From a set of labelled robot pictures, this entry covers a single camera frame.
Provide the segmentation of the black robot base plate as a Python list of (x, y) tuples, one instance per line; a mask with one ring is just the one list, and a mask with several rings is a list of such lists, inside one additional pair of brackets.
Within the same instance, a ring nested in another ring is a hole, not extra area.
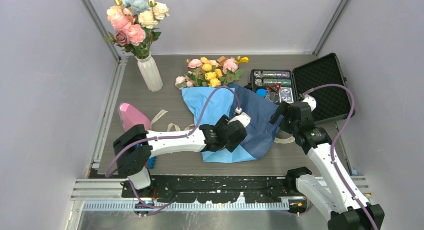
[(284, 177), (276, 176), (176, 176), (154, 175), (151, 185), (132, 191), (128, 180), (120, 183), (121, 196), (156, 200), (160, 203), (234, 203), (243, 198), (248, 204), (277, 203), (286, 198), (295, 204), (308, 199), (292, 190)]

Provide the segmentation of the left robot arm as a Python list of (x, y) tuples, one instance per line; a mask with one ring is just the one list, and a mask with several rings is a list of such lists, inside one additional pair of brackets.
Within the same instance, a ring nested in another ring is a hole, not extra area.
[(246, 138), (250, 122), (250, 117), (241, 113), (232, 119), (223, 115), (215, 125), (203, 124), (186, 131), (148, 131), (138, 124), (114, 141), (112, 162), (136, 193), (148, 197), (154, 189), (145, 167), (149, 158), (176, 152), (233, 151)]

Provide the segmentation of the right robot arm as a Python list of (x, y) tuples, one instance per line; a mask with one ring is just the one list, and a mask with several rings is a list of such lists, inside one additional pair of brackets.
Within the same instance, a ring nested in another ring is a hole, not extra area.
[(330, 230), (379, 230), (385, 213), (379, 204), (371, 204), (358, 189), (348, 172), (338, 165), (335, 142), (324, 128), (317, 127), (312, 117), (312, 103), (279, 104), (270, 123), (292, 134), (295, 142), (312, 160), (326, 186), (307, 167), (287, 171), (285, 188), (291, 195), (306, 196), (327, 219)]

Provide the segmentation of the blue paper bouquet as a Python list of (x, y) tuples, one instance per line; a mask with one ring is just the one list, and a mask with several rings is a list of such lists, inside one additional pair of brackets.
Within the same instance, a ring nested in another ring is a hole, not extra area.
[(204, 162), (236, 163), (262, 158), (275, 142), (276, 124), (269, 123), (277, 105), (235, 83), (240, 60), (223, 63), (206, 57), (187, 61), (188, 71), (175, 80), (182, 99), (204, 133)]

